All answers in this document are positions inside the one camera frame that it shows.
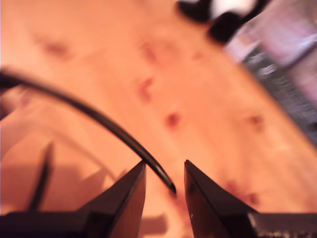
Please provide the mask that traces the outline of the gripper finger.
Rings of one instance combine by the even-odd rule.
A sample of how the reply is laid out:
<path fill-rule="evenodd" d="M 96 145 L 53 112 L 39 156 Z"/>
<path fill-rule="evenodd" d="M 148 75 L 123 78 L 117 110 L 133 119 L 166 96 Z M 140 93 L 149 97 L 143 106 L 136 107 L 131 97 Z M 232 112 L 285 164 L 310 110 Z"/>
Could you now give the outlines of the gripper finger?
<path fill-rule="evenodd" d="M 185 197 L 196 238 L 256 238 L 252 207 L 214 182 L 191 161 L 184 163 Z"/>
<path fill-rule="evenodd" d="M 139 162 L 113 186 L 82 206 L 84 238 L 136 238 L 145 203 L 146 164 Z"/>

